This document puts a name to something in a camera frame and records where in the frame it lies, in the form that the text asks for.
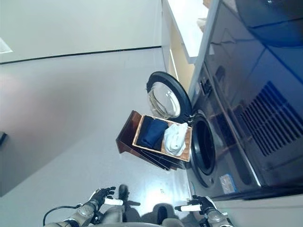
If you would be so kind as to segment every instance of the countertop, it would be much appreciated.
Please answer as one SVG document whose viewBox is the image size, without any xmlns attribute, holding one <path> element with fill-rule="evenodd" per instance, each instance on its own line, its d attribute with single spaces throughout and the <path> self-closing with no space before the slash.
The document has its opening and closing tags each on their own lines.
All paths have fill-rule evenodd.
<svg viewBox="0 0 303 227">
<path fill-rule="evenodd" d="M 195 63 L 203 33 L 198 18 L 206 18 L 208 8 L 203 0 L 166 0 L 177 31 L 179 32 L 188 63 Z"/>
</svg>

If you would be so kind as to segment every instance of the open washer door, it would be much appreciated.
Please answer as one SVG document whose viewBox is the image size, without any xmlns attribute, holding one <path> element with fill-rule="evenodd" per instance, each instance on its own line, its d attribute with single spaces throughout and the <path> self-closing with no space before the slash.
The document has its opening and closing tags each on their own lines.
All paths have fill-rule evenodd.
<svg viewBox="0 0 303 227">
<path fill-rule="evenodd" d="M 152 113 L 160 118 L 184 123 L 192 114 L 192 106 L 182 85 L 166 72 L 151 74 L 146 89 Z"/>
</svg>

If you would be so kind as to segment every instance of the white wall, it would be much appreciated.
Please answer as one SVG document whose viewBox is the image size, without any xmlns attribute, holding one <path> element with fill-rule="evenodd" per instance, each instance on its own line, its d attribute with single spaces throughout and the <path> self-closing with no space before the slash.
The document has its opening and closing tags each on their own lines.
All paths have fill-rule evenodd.
<svg viewBox="0 0 303 227">
<path fill-rule="evenodd" d="M 161 0 L 0 0 L 0 61 L 161 45 Z"/>
</svg>

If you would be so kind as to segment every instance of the cabinet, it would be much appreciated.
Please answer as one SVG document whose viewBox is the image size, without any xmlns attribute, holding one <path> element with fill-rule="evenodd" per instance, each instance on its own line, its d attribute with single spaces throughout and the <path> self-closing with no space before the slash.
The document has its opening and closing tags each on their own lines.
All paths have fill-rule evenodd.
<svg viewBox="0 0 303 227">
<path fill-rule="evenodd" d="M 162 51 L 166 71 L 188 92 L 203 33 L 196 21 L 207 17 L 202 1 L 162 1 Z"/>
</svg>

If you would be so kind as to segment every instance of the white cloth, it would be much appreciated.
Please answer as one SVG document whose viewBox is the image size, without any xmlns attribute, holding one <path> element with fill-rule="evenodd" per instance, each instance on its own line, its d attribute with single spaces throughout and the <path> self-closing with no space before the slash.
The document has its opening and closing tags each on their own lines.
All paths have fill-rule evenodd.
<svg viewBox="0 0 303 227">
<path fill-rule="evenodd" d="M 187 123 L 180 125 L 172 124 L 164 132 L 164 147 L 165 150 L 174 156 L 182 155 L 185 145 L 185 135 L 187 132 Z"/>
</svg>

